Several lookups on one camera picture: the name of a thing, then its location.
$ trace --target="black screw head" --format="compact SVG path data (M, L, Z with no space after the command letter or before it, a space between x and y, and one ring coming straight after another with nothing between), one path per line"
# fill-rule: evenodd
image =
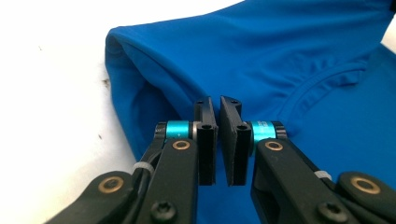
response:
M347 213L336 203L320 203L318 212L331 223L346 223L348 220Z
M177 210L172 203L161 201L151 206L150 214L155 223L171 223L175 220Z
M106 189L114 189L119 184L118 179L109 179L105 182L104 187Z

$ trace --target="blue metal ring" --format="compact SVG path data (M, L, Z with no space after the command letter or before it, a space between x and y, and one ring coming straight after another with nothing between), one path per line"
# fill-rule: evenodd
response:
M253 152L256 151L256 146L262 139L276 138L276 130L271 121L251 121L250 123L253 131Z
M189 138L189 122L169 120L166 124L166 138Z

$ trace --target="screw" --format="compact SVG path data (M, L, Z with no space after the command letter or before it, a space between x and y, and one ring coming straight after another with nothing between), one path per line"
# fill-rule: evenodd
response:
M188 149L190 147L190 143L187 141L176 141L173 145L174 149L177 150L184 150L184 149Z
M119 176L108 177L99 184L99 190L102 193L113 193L119 190L123 185L123 180Z
M363 177L353 176L350 183L356 189L369 194L379 194L381 192L381 188L375 182Z
M265 142L265 146L273 151L280 151L283 149L282 144L278 142Z
M326 202L318 205L318 212L331 223L346 223L347 213L336 203Z
M176 214L176 207L168 201L155 202L151 206L151 218L156 223L171 223Z

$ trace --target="blue cloth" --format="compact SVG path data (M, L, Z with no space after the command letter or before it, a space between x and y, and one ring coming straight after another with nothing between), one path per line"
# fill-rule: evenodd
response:
M208 95L218 113L226 95L243 102L243 120L282 121L331 174L359 170L396 186L396 81L382 71L395 62L379 47L390 3L247 0L204 16L112 29L106 68L136 158L157 122L192 120L193 102ZM199 188L198 223L259 222L250 183L228 188L218 153L218 184Z

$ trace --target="white surface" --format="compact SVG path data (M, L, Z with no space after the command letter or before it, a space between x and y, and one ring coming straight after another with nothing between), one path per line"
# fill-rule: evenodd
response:
M109 29L204 14L221 1L0 3L0 223L42 223L134 158L110 101ZM396 24L384 38L396 50Z

